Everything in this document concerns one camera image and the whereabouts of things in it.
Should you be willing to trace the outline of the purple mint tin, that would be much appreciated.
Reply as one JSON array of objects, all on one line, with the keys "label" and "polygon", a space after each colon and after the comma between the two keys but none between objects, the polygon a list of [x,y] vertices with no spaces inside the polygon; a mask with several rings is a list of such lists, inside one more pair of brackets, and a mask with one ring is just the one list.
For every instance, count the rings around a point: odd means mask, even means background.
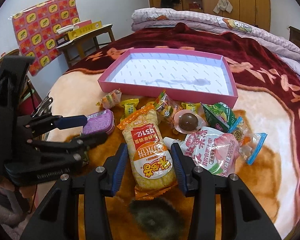
[{"label": "purple mint tin", "polygon": [[111,110],[106,109],[87,116],[87,123],[83,126],[82,134],[110,134],[113,132],[114,126],[114,114]]}]

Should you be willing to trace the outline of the pink jelly drink pouch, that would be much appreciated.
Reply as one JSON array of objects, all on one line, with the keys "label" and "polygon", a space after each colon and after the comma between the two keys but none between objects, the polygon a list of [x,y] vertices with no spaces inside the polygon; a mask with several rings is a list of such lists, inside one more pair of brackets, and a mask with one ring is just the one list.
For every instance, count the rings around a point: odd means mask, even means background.
[{"label": "pink jelly drink pouch", "polygon": [[235,172],[235,162],[239,157],[239,143],[230,133],[223,133],[211,127],[202,127],[188,134],[183,141],[165,137],[167,148],[177,143],[183,155],[192,158],[195,165],[210,173],[227,177]]}]

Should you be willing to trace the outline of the corn snack orange packet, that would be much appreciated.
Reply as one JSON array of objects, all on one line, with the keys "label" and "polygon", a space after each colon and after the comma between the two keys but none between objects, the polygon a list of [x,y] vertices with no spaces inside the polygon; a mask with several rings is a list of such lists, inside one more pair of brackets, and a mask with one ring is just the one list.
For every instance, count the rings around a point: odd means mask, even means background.
[{"label": "corn snack orange packet", "polygon": [[128,148],[137,200],[154,199],[177,184],[171,154],[161,136],[153,104],[118,124]]}]

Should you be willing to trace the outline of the yellow candy packet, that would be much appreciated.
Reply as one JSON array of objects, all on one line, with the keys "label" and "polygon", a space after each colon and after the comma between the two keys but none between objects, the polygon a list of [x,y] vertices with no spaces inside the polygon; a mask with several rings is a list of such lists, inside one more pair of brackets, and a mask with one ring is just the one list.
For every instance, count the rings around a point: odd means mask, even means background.
[{"label": "yellow candy packet", "polygon": [[136,111],[136,107],[139,104],[139,99],[127,99],[123,100],[119,103],[119,106],[124,109],[124,114],[121,117],[121,121],[124,120],[126,117],[131,115]]},{"label": "yellow candy packet", "polygon": [[192,111],[194,113],[199,113],[199,109],[201,107],[200,103],[189,103],[189,102],[182,102],[181,106],[185,110]]}]

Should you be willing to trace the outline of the blue-edged clear candy bag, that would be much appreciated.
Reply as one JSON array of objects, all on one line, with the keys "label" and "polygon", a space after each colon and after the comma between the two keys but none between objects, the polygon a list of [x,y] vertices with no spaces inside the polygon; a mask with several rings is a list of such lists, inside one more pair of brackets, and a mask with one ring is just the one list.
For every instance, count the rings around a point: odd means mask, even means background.
[{"label": "blue-edged clear candy bag", "polygon": [[241,157],[248,165],[252,165],[264,144],[267,133],[253,133],[241,116],[237,118],[228,132],[237,139]]}]

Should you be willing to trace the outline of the green pea snack packet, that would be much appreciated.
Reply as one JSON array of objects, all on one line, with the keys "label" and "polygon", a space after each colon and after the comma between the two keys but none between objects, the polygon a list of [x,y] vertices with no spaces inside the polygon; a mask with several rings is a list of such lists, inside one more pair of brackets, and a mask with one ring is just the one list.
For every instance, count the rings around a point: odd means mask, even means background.
[{"label": "green pea snack packet", "polygon": [[223,102],[208,105],[202,103],[207,124],[221,132],[227,133],[237,121],[232,109]]}]

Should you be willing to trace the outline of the burger gummy candy packet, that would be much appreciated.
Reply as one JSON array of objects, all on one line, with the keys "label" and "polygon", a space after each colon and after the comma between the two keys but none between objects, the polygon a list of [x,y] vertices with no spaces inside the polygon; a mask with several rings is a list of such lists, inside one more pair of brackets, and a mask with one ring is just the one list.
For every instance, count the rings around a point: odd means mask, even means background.
[{"label": "burger gummy candy packet", "polygon": [[174,116],[183,108],[180,104],[172,100],[163,90],[154,102],[154,108],[157,112],[158,120],[169,124],[174,124]]}]

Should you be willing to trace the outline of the brown chocolate ball cup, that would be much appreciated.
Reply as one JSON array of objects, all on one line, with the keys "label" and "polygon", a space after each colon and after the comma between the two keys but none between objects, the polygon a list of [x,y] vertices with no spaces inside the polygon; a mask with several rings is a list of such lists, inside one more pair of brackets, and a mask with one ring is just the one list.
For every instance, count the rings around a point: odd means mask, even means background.
[{"label": "brown chocolate ball cup", "polygon": [[191,110],[183,109],[174,115],[174,128],[179,133],[195,133],[206,125],[206,121]]}]

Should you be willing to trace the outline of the wooden side table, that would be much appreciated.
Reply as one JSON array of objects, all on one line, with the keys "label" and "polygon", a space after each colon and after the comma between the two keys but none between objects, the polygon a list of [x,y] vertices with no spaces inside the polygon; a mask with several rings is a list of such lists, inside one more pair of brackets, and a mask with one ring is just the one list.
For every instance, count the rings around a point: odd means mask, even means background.
[{"label": "wooden side table", "polygon": [[[56,49],[60,50],[64,54],[68,68],[70,68],[77,62],[84,59],[86,57],[86,53],[91,51],[93,48],[95,48],[96,50],[99,50],[100,47],[109,45],[111,42],[114,42],[115,37],[113,34],[112,27],[113,27],[112,24],[106,24],[99,29],[89,31],[88,33],[86,33],[80,37],[74,38],[71,41],[68,41],[60,46],[57,46]],[[97,40],[97,37],[102,34],[108,34],[110,41],[104,42],[104,43],[99,43]],[[91,48],[84,50],[83,44],[89,40],[93,40],[94,45]],[[70,48],[76,48],[76,50],[78,52],[78,55],[72,59],[70,58],[69,53],[68,53],[68,50]]]}]

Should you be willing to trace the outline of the yellow flat box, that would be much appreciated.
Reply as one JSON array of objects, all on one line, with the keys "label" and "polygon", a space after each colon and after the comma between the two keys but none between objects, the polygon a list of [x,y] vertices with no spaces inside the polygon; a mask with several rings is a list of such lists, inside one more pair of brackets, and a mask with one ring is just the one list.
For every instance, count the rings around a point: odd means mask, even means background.
[{"label": "yellow flat box", "polygon": [[64,35],[64,38],[66,41],[72,41],[78,37],[81,37],[91,31],[95,31],[100,28],[102,28],[102,22],[101,21],[94,22],[94,23],[87,24],[87,25],[79,27],[79,28],[76,27],[72,31],[67,32]]}]

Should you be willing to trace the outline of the red yellow patterned board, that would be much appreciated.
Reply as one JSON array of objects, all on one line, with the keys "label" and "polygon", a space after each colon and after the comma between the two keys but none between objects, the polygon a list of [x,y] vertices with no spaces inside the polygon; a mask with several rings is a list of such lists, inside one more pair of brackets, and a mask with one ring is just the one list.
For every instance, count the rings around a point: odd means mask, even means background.
[{"label": "red yellow patterned board", "polygon": [[32,76],[61,54],[57,49],[57,30],[77,22],[76,0],[48,0],[12,16],[21,55],[34,57],[29,67]]}]

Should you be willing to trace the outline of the pink shallow cardboard box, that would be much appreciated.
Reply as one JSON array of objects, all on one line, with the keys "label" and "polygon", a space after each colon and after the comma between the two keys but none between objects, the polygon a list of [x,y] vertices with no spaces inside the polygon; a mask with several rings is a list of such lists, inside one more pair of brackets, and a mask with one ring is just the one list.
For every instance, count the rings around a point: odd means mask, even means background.
[{"label": "pink shallow cardboard box", "polygon": [[181,102],[234,107],[238,92],[222,55],[195,50],[139,48],[125,51],[100,76],[103,92],[156,98],[165,91]]}]

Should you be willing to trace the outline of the folded lilac checked quilt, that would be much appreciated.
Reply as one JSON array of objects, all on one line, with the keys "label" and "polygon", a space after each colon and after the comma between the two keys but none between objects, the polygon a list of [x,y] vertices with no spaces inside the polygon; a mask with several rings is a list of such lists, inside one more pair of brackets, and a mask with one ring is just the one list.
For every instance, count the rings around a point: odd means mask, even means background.
[{"label": "folded lilac checked quilt", "polygon": [[223,34],[227,31],[239,37],[251,38],[277,55],[300,77],[300,48],[285,39],[253,25],[194,11],[177,11],[164,8],[143,8],[132,14],[132,31],[143,28],[174,27],[183,23],[198,31]]}]

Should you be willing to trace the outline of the white cloth on wardrobe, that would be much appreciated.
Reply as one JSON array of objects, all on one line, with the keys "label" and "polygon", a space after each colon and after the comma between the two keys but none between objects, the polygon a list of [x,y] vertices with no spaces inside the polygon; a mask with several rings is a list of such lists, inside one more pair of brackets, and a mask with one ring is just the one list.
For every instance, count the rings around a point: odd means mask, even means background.
[{"label": "white cloth on wardrobe", "polygon": [[226,11],[227,13],[231,13],[233,10],[233,6],[229,0],[218,0],[213,12],[218,14],[220,11]]}]

